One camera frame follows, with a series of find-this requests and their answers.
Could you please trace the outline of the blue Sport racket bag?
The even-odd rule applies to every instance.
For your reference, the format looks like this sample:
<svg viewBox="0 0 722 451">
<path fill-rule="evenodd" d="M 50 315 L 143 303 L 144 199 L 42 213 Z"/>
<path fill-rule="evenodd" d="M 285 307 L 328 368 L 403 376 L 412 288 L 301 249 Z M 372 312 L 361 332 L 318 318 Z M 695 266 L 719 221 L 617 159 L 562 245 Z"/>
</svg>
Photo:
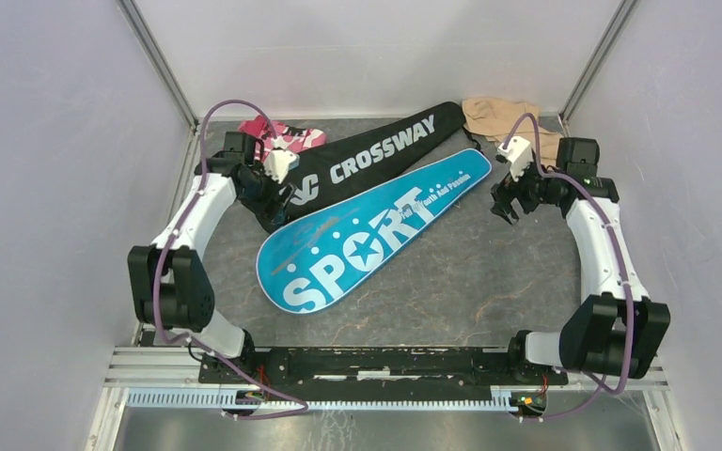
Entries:
<svg viewBox="0 0 722 451">
<path fill-rule="evenodd" d="M 492 169 L 481 152 L 464 149 L 279 228 L 259 248 L 261 291 L 297 315 L 338 303 Z"/>
</svg>

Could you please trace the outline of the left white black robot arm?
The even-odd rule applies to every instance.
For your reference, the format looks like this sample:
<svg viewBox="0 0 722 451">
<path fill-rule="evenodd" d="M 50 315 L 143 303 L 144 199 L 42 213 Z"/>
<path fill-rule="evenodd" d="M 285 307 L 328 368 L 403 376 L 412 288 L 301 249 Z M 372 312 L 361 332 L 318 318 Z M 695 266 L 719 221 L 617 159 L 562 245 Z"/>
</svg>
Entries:
<svg viewBox="0 0 722 451">
<path fill-rule="evenodd" d="M 222 370 L 239 383 L 257 373 L 255 345 L 249 332 L 217 312 L 202 257 L 236 201 L 271 230 L 286 219 L 293 194 L 286 178 L 299 157 L 275 148 L 261 160 L 262 149 L 258 138 L 227 133 L 223 149 L 201 158 L 190 191 L 165 229 L 127 257 L 134 312 L 154 327 L 154 345 L 199 348 L 209 363 L 223 359 Z"/>
</svg>

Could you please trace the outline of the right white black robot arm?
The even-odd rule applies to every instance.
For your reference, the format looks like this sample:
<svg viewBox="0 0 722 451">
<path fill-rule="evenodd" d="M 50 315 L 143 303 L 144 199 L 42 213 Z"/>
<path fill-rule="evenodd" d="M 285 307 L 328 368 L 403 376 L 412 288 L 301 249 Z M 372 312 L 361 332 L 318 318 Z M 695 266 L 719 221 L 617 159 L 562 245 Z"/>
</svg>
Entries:
<svg viewBox="0 0 722 451">
<path fill-rule="evenodd" d="M 563 138 L 556 163 L 539 165 L 532 144 L 515 136 L 496 151 L 508 174 L 491 190 L 492 212 L 514 225 L 540 205 L 559 208 L 573 233 L 581 265 L 581 303 L 560 331 L 521 331 L 505 359 L 508 376 L 529 383 L 544 366 L 641 379 L 667 332 L 671 315 L 651 300 L 631 262 L 620 227 L 613 179 L 598 174 L 600 147 L 589 138 Z"/>
</svg>

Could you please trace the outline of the black Crossway racket bag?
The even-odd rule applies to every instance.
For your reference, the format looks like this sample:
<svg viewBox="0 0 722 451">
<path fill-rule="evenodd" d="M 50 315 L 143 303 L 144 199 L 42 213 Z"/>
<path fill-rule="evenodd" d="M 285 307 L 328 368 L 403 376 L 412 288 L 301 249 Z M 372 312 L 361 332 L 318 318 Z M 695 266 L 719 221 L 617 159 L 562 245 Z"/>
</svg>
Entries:
<svg viewBox="0 0 722 451">
<path fill-rule="evenodd" d="M 327 208 L 402 175 L 443 144 L 465 123 L 457 102 L 445 101 L 385 126 L 308 149 L 285 178 L 290 202 L 274 212 L 256 212 L 271 233 L 280 226 Z"/>
</svg>

